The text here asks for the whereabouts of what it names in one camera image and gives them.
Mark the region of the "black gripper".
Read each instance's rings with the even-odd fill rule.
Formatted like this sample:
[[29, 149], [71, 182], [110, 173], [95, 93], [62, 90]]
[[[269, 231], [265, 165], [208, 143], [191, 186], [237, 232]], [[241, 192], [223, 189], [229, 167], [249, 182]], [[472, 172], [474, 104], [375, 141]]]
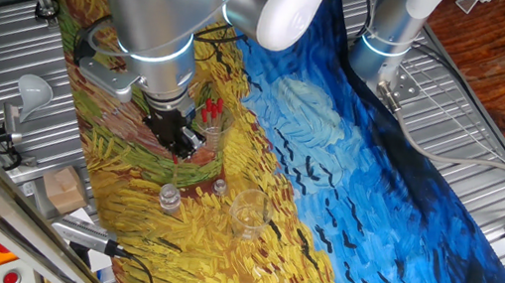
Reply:
[[181, 109], [156, 108], [148, 104], [149, 113], [143, 120], [158, 142], [174, 157], [191, 159], [202, 145], [205, 137], [192, 128], [195, 111], [193, 108]]

